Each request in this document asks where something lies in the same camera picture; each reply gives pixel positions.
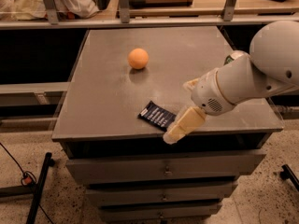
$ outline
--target black cable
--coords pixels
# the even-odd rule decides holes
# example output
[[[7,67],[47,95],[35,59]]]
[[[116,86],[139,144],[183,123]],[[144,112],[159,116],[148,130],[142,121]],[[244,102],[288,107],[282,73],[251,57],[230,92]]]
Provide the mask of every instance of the black cable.
[[[16,161],[16,159],[9,153],[9,151],[4,147],[4,145],[0,142],[0,146],[6,151],[6,153],[10,156],[10,158],[12,160],[14,160],[17,165],[19,166],[19,168],[21,169],[21,172],[22,172],[22,178],[21,178],[21,184],[24,186],[24,187],[29,187],[30,190],[32,191],[33,194],[35,194],[35,192],[31,189],[31,187],[33,185],[36,184],[36,177],[34,176],[33,173],[29,172],[29,171],[23,171],[23,169],[21,168],[20,164]],[[30,177],[31,178],[31,183],[30,184],[24,184],[24,180],[27,178],[27,177]],[[47,213],[45,212],[44,208],[39,204],[38,205],[40,207],[40,209],[42,210],[42,212],[44,213],[44,215],[46,216],[46,218],[48,219],[48,221],[51,223],[51,224],[54,224],[54,222],[50,219],[50,217],[47,215]]]

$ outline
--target robotic arm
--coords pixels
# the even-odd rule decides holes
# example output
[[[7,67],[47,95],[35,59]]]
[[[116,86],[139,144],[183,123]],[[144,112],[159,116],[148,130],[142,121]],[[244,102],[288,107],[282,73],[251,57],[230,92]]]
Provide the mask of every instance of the robotic arm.
[[[218,116],[254,98],[266,98],[299,89],[299,22],[276,21],[252,39],[249,54],[237,51],[230,62],[184,87],[195,107],[182,109],[164,134],[167,144],[194,131],[206,115]]]

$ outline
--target drawer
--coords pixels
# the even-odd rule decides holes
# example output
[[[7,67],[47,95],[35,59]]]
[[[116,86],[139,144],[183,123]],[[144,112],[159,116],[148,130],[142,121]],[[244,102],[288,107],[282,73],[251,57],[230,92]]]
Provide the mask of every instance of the drawer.
[[[222,200],[235,190],[237,182],[197,182],[151,186],[131,186],[113,189],[87,189],[86,196],[94,206],[135,203],[171,203],[194,200]]]
[[[260,150],[200,152],[69,160],[79,184],[249,175],[264,158]]]
[[[163,219],[170,217],[200,217],[217,214],[221,203],[180,203],[140,207],[100,209],[103,221]]]

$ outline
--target tiled floor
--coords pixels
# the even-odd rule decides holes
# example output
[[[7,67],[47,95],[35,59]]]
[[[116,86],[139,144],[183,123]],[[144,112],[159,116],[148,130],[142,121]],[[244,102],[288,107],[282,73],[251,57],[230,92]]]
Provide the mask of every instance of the tiled floor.
[[[285,120],[281,133],[274,133],[263,146],[267,155],[255,172],[241,176],[238,187],[230,198],[224,199],[220,212],[212,217],[169,219],[170,224],[298,224],[299,191],[290,180],[282,181],[281,165],[289,164],[299,176],[299,120]],[[49,169],[41,206],[55,224],[100,224],[96,208],[84,198],[85,189],[77,185],[65,168],[67,157],[60,144],[51,141],[46,123],[28,123],[16,129],[15,124],[0,126],[0,142],[6,146],[24,170],[38,178],[46,152],[55,160]],[[20,184],[18,166],[0,147],[0,187]],[[0,224],[26,223],[31,195],[0,199]],[[49,223],[38,209],[36,223]],[[159,223],[133,221],[133,224]]]

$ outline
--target gray tabletop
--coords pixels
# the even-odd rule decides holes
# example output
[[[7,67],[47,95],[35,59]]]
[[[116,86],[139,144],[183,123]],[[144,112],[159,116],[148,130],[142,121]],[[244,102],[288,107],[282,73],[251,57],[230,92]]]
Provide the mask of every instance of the gray tabletop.
[[[128,53],[145,49],[149,63],[133,70]],[[232,51],[216,27],[135,28],[90,31],[53,131],[55,141],[162,136],[139,119],[153,101],[175,114],[193,105],[183,83],[223,65]],[[265,99],[207,117],[193,134],[280,131],[283,123]]]

